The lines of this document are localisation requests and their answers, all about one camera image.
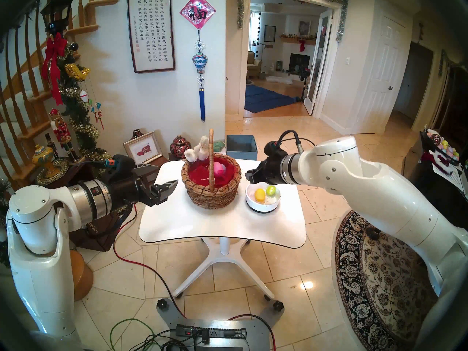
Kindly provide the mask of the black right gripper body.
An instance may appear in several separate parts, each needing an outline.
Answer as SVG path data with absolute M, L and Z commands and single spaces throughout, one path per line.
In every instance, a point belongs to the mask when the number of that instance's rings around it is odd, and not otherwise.
M 282 155 L 271 155 L 261 161 L 259 166 L 263 166 L 262 182 L 270 185 L 283 184 L 282 160 Z

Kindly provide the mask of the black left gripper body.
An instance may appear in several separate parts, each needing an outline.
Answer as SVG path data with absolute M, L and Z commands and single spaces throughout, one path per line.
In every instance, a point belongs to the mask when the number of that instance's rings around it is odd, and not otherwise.
M 153 185 L 148 186 L 140 176 L 132 175 L 123 180 L 107 182 L 107 189 L 111 199 L 111 210 L 138 202 L 149 207 L 162 203 L 158 188 Z

